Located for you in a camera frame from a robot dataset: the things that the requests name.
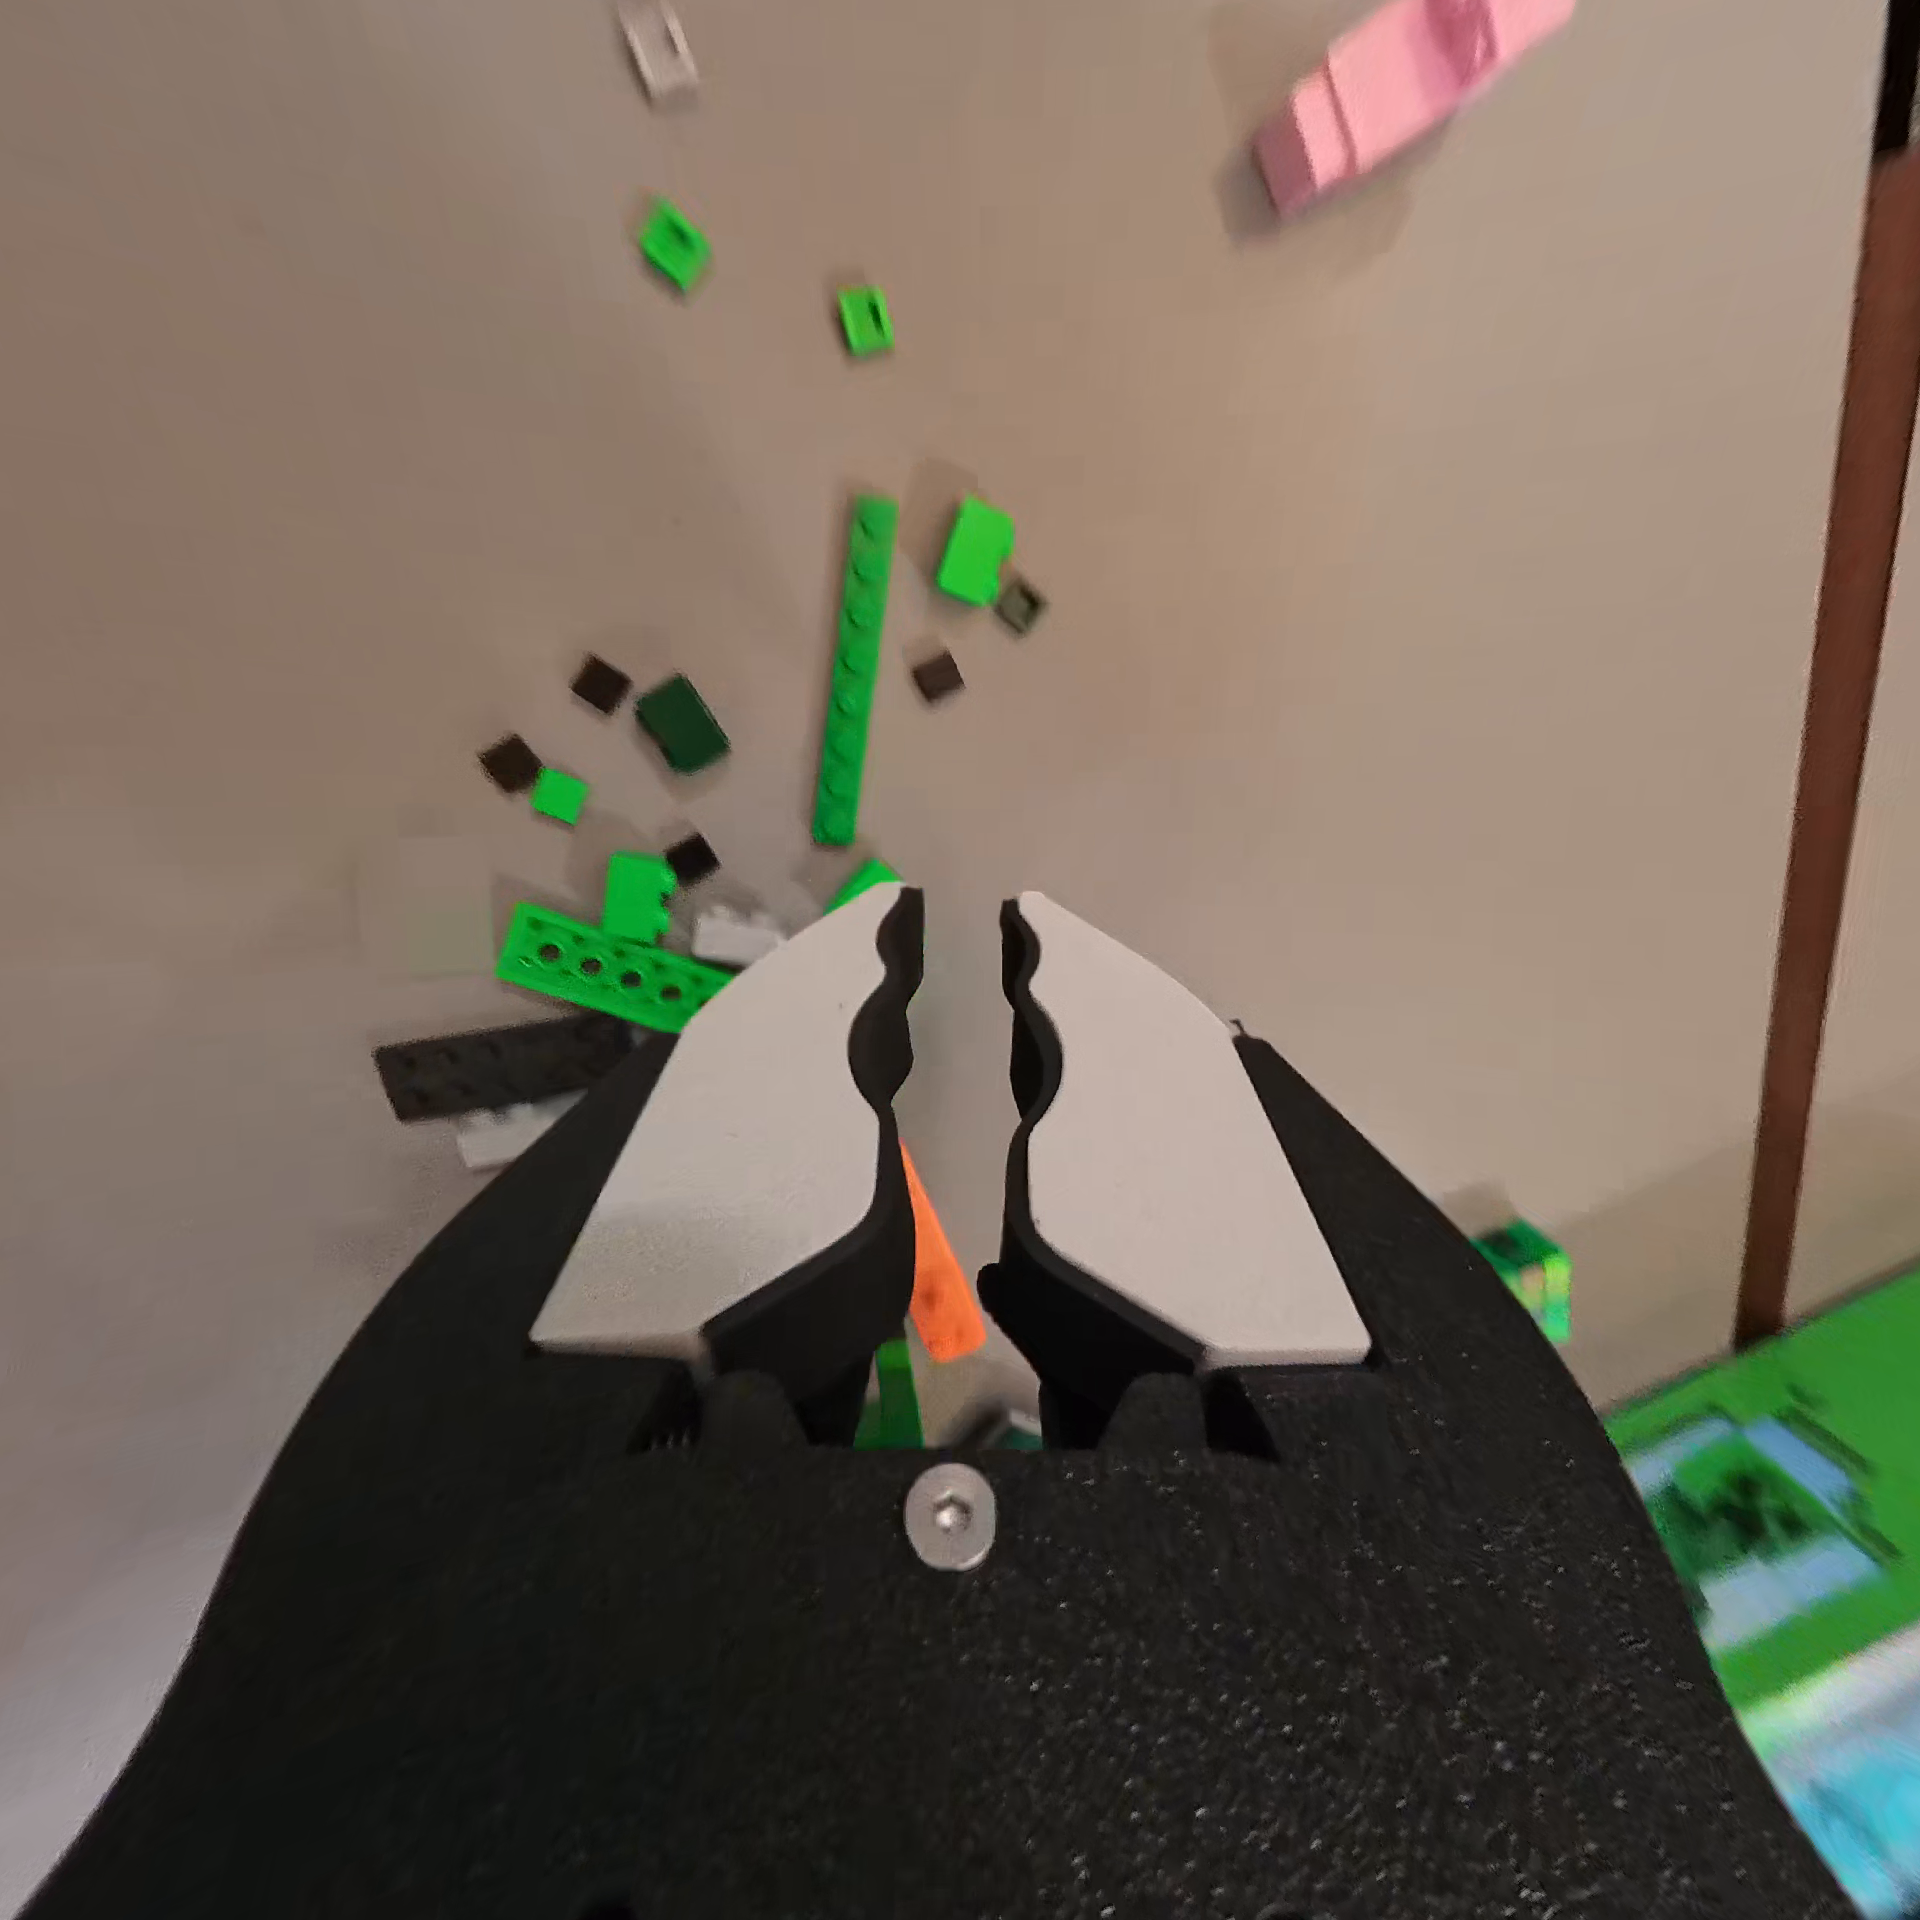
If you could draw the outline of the green slope brick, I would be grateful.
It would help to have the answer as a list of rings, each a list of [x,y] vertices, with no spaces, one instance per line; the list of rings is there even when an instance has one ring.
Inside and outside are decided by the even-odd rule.
[[[672,924],[679,875],[664,856],[611,851],[601,894],[601,933],[625,944],[658,947]]]

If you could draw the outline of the grey desk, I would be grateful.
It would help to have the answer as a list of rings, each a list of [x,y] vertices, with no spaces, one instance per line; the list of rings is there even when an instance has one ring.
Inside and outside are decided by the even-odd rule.
[[[685,831],[832,894],[853,492],[902,505],[862,843],[925,891],[962,1258],[1040,887],[1549,1226],[1599,1404],[1731,1326],[1885,6],[1582,4],[1297,223],[1245,145],[1366,4],[675,12],[656,110],[611,4],[4,6],[4,1913],[479,1194],[372,1048],[533,1015],[482,912]],[[1029,636],[933,583],[971,492]]]

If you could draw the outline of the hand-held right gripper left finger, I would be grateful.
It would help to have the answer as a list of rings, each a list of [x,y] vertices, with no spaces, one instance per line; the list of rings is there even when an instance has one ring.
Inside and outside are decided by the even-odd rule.
[[[672,1040],[530,1342],[768,1373],[849,1444],[902,1332],[917,1226],[894,1096],[922,894],[883,882],[754,962]]]

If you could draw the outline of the grey connector brick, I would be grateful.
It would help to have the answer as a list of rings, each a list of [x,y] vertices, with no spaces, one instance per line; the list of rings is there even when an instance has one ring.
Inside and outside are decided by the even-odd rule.
[[[567,1092],[533,1102],[461,1114],[451,1121],[454,1151],[471,1174],[492,1174],[514,1164],[582,1099],[582,1092]]]

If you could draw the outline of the green brick block tan studs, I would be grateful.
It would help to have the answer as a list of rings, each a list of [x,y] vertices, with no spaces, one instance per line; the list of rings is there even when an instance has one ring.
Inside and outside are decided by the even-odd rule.
[[[1472,1247],[1542,1337],[1564,1347],[1571,1337],[1571,1255],[1567,1247],[1526,1219],[1472,1236]]]

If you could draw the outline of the black studded plate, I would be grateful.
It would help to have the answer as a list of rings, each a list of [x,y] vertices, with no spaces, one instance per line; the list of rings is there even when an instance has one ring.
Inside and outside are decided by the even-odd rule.
[[[589,1092],[635,1049],[635,1025],[571,1012],[372,1049],[380,1092],[400,1124],[504,1112]]]

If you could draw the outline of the pink brick pig figure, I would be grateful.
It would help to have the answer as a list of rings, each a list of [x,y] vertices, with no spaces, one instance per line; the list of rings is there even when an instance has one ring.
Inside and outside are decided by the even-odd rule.
[[[1571,17],[1576,4],[1380,4],[1253,132],[1273,216],[1296,217],[1374,176]]]

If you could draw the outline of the long green studded plate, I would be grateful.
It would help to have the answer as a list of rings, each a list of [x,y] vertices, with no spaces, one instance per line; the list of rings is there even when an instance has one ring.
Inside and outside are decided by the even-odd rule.
[[[858,834],[896,531],[900,505],[891,495],[853,495],[812,798],[812,840],[827,850],[849,847]]]

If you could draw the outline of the small grey brick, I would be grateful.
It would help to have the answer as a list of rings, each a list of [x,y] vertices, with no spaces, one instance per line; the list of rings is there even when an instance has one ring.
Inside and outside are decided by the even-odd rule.
[[[672,4],[614,4],[614,17],[642,96],[658,107],[692,99],[698,68]]]

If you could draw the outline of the green beam with holes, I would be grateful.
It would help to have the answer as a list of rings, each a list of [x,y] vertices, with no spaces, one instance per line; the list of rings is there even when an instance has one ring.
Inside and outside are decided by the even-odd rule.
[[[682,1034],[734,972],[524,899],[511,912],[496,978],[586,1015]]]

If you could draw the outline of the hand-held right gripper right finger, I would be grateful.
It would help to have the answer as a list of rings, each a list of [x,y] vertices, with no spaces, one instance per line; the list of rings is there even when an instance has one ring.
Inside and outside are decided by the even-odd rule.
[[[1138,1381],[1349,1373],[1369,1332],[1262,1102],[1253,1045],[1057,899],[999,907],[1015,1135],[987,1316],[1043,1444],[1092,1449]]]

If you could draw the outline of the orange brick separator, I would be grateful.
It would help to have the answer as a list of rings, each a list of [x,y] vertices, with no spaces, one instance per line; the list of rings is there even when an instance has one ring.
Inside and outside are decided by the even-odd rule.
[[[942,1214],[933,1205],[922,1176],[906,1146],[900,1146],[900,1163],[915,1219],[912,1326],[933,1363],[959,1363],[984,1347],[987,1323],[973,1292],[973,1276],[955,1255]]]

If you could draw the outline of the green cardboard box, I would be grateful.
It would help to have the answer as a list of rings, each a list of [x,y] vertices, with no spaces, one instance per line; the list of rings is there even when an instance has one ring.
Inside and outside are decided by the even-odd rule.
[[[1915,1918],[1918,1270],[1604,1427],[1787,1811],[1863,1918]]]

